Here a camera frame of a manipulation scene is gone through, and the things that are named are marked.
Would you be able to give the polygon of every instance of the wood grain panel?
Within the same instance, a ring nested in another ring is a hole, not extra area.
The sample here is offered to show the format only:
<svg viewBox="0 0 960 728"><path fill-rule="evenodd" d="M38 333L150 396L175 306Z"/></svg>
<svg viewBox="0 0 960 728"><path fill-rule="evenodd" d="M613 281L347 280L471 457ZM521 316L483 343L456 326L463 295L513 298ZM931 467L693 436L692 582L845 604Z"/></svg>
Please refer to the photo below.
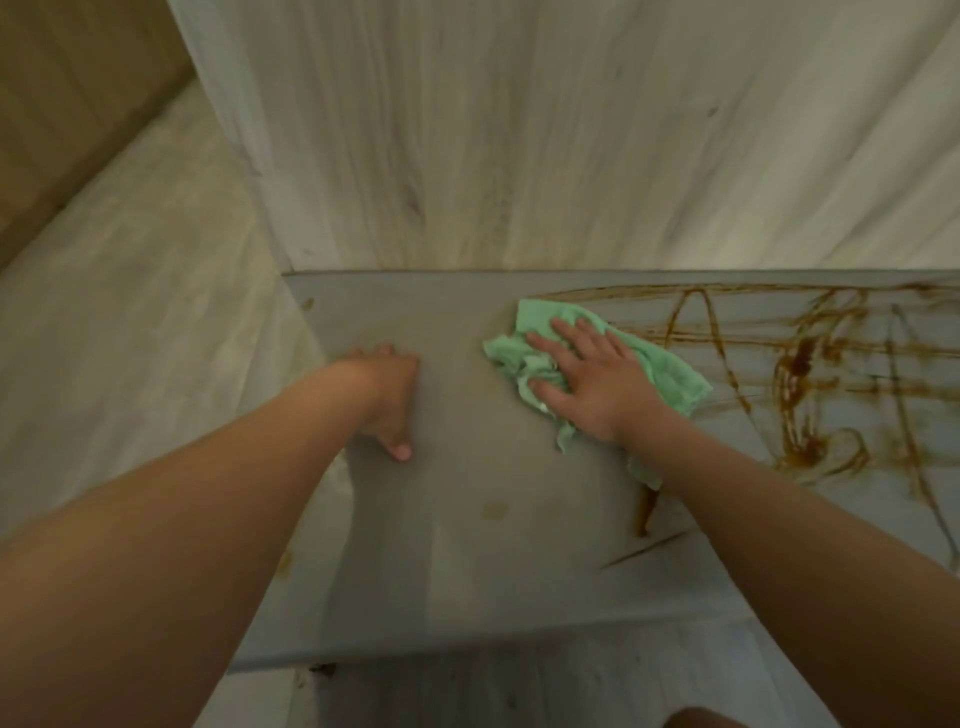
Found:
<svg viewBox="0 0 960 728"><path fill-rule="evenodd" d="M960 264L958 0L171 0L286 271Z"/></svg>
<svg viewBox="0 0 960 728"><path fill-rule="evenodd" d="M0 267L191 72L163 0L0 0Z"/></svg>

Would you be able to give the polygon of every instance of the cleaning cloth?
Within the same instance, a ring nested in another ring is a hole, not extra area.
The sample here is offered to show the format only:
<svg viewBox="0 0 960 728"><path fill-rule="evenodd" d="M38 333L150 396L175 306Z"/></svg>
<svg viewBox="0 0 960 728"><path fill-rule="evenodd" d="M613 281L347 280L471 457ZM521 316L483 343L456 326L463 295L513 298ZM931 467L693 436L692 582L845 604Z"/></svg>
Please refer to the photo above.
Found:
<svg viewBox="0 0 960 728"><path fill-rule="evenodd" d="M696 406L710 393L711 387L707 380L676 354L613 328L595 313L573 303L524 299L516 308L514 333L510 336L497 336L491 341L484 342L483 351L487 358L496 364L501 374L516 382L516 389L523 401L536 407L540 412L554 417L547 406L531 391L531 379L543 379L569 391L566 380L557 369L557 363L553 357L534 349L525 338L525 334L533 331L548 339L566 343L550 326L550 319L553 318L561 319L571 325L575 324L577 319L587 319L600 333L611 328L636 355L637 361L650 381L657 387L663 401L684 417L689 417ZM561 452L566 451L566 445L576 431L577 428L572 423L562 421L560 430L557 432L557 447ZM628 461L627 467L640 482L654 489L659 488L660 478L643 468L633 458Z"/></svg>

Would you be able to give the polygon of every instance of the person's left arm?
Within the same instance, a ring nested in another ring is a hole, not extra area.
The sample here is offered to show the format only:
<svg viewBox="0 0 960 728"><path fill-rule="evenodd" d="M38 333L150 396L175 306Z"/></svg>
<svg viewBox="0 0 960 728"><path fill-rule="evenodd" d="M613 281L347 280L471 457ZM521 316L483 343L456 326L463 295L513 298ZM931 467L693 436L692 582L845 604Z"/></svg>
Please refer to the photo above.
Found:
<svg viewBox="0 0 960 728"><path fill-rule="evenodd" d="M358 430L410 457L389 346L96 488L0 547L0 724L190 726Z"/></svg>

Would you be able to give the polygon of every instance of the person's right arm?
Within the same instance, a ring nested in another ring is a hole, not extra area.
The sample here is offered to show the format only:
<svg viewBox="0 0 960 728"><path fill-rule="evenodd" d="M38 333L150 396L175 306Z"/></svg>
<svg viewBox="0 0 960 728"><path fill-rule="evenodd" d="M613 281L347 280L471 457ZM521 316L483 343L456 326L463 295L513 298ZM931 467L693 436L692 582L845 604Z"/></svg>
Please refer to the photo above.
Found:
<svg viewBox="0 0 960 728"><path fill-rule="evenodd" d="M535 393L635 452L684 501L756 615L846 726L960 725L960 581L669 409L629 349L586 322L536 335L571 392Z"/></svg>

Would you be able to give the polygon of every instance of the gray countertop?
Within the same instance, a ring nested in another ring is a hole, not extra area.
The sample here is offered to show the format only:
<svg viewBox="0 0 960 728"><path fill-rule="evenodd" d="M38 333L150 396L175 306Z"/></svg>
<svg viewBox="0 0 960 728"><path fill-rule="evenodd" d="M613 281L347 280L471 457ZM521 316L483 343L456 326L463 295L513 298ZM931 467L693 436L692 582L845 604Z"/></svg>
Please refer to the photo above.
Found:
<svg viewBox="0 0 960 728"><path fill-rule="evenodd" d="M480 341L509 330L516 300L530 296L579 303L668 346L714 385L700 426L956 566L955 279L381 273L286 282L241 409L348 346L392 338L423 355L417 455L394 466L361 445L349 471L334 463L235 668L749 613L680 503L662 498L650 535L638 538L639 489L619 453L582 440L559 455L552 423L519 405L483 360Z"/></svg>

